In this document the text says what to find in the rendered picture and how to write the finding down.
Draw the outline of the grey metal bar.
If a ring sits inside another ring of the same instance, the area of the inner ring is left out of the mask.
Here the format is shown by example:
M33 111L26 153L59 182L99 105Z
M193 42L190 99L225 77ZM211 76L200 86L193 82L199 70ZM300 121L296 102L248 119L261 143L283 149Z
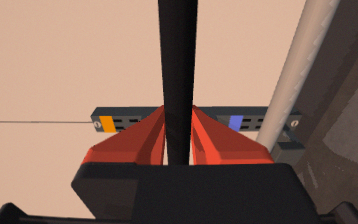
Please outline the grey metal bar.
M256 142L271 153L312 68L341 0L306 0Z

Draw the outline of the black metal bar with green ends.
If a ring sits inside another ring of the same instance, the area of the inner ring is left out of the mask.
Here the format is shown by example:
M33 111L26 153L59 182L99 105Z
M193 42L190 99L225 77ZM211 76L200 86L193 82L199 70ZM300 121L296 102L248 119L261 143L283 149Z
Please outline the black metal bar with green ends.
M189 165L198 0L158 0L168 165Z

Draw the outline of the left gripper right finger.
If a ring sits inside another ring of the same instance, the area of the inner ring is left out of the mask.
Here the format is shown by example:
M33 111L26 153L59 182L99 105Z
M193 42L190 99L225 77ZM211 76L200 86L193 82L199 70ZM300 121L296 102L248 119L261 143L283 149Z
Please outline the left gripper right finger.
M212 119L196 105L191 143L194 165L275 163L265 146Z

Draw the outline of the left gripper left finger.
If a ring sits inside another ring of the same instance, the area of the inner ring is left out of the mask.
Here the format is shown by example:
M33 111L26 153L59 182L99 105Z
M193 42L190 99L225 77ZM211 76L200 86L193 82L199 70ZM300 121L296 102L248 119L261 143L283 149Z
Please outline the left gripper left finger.
M165 111L161 105L145 119L92 146L81 164L134 162L137 165L163 165L165 140Z

